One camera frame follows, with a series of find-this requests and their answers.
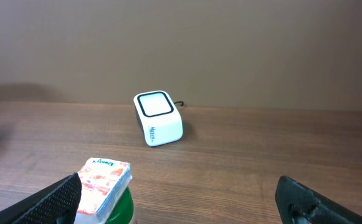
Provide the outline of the green lid round container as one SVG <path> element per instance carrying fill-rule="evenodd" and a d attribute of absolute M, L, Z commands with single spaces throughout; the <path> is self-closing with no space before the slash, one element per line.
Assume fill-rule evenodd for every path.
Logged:
<path fill-rule="evenodd" d="M 137 224 L 135 206 L 127 187 L 105 224 Z"/>

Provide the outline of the orange Kleenex tissue pack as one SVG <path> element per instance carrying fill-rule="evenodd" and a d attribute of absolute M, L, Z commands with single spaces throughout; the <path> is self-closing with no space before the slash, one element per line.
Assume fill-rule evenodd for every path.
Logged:
<path fill-rule="evenodd" d="M 105 223 L 132 179 L 130 163 L 91 157 L 78 175 L 82 194 L 75 223 Z"/>

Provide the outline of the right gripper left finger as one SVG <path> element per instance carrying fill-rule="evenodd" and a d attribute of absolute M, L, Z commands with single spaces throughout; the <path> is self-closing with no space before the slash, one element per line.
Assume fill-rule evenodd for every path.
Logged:
<path fill-rule="evenodd" d="M 0 211 L 0 224 L 73 224 L 81 194 L 75 172 Z"/>

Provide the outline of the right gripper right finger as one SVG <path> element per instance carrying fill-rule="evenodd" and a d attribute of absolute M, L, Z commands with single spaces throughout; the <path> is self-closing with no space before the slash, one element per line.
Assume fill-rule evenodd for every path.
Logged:
<path fill-rule="evenodd" d="M 362 224 L 362 216 L 288 176 L 279 178 L 275 202 L 286 224 Z"/>

